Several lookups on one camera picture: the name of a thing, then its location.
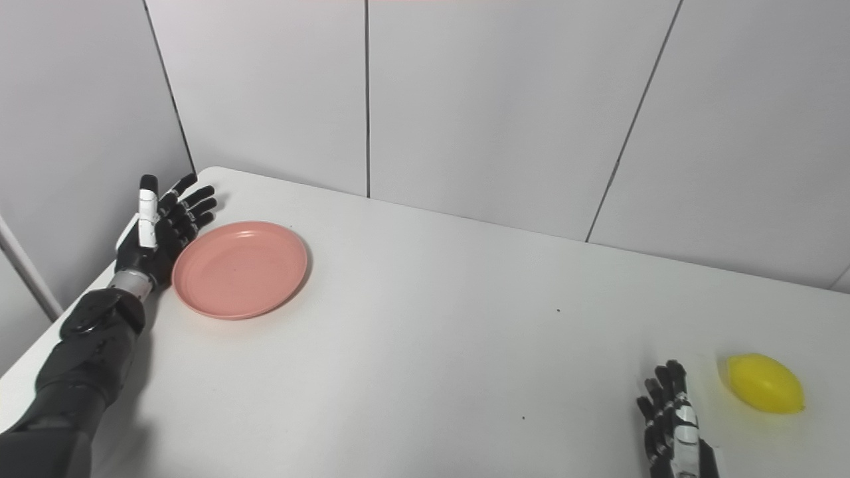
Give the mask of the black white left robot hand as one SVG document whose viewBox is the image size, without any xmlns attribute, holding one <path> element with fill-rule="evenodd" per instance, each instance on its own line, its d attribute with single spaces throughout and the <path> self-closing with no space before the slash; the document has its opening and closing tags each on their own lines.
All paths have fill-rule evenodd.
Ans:
<svg viewBox="0 0 850 478">
<path fill-rule="evenodd" d="M 143 175 L 137 212 L 116 242 L 116 285 L 126 291 L 168 287 L 180 254 L 212 223 L 218 201 L 212 185 L 197 184 L 191 173 L 160 193 L 155 175 Z"/>
</svg>

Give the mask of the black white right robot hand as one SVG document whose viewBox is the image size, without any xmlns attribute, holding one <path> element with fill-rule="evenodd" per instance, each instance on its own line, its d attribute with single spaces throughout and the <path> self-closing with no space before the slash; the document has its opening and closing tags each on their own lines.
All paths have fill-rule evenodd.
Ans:
<svg viewBox="0 0 850 478">
<path fill-rule="evenodd" d="M 702 437 L 689 399 L 686 371 L 676 360 L 655 368 L 636 400 L 644 420 L 643 447 L 650 477 L 720 477 L 715 449 Z"/>
</svg>

